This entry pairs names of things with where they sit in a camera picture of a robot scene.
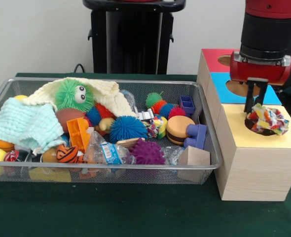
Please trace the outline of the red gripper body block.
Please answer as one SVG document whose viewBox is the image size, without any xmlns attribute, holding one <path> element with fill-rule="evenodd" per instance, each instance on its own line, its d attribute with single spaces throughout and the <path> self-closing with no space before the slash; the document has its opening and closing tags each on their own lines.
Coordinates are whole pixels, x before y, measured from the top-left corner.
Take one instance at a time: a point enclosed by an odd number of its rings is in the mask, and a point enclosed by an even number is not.
<svg viewBox="0 0 291 237">
<path fill-rule="evenodd" d="M 280 61 L 255 61 L 239 53 L 230 56 L 230 77 L 234 81 L 265 81 L 269 85 L 284 85 L 291 74 L 291 56 Z"/>
</svg>

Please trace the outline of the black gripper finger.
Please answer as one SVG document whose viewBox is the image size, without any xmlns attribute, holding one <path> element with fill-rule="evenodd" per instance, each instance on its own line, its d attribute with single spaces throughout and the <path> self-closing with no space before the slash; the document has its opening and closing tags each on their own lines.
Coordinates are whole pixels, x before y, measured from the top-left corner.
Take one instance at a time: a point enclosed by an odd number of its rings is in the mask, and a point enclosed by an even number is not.
<svg viewBox="0 0 291 237">
<path fill-rule="evenodd" d="M 267 83 L 257 83 L 257 87 L 259 87 L 259 94 L 255 99 L 255 104 L 263 105 L 264 97 L 267 91 Z"/>
<path fill-rule="evenodd" d="M 246 114 L 250 113 L 252 111 L 252 106 L 254 105 L 254 86 L 255 84 L 253 82 L 247 82 L 248 86 L 247 96 L 246 96 L 246 102 L 244 107 L 244 112 Z"/>
</svg>

